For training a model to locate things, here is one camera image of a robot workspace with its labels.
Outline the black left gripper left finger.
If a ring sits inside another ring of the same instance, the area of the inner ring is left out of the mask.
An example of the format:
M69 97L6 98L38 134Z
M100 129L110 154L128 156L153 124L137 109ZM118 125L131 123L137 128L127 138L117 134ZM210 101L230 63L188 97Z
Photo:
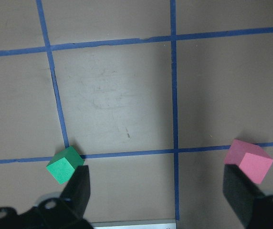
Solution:
M89 166L78 166L60 194L60 199L68 204L77 217L84 216L90 199Z

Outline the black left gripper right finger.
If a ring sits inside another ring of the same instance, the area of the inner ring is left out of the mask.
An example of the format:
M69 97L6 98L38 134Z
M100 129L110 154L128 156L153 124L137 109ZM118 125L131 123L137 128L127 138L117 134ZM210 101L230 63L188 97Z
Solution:
M223 195L244 227L248 227L254 215L255 202L265 194L235 164L225 164Z

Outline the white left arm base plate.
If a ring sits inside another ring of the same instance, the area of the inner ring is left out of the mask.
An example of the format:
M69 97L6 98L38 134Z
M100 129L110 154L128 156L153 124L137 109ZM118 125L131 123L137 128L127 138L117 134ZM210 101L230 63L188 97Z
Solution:
M136 220L91 223L94 229L176 229L174 219Z

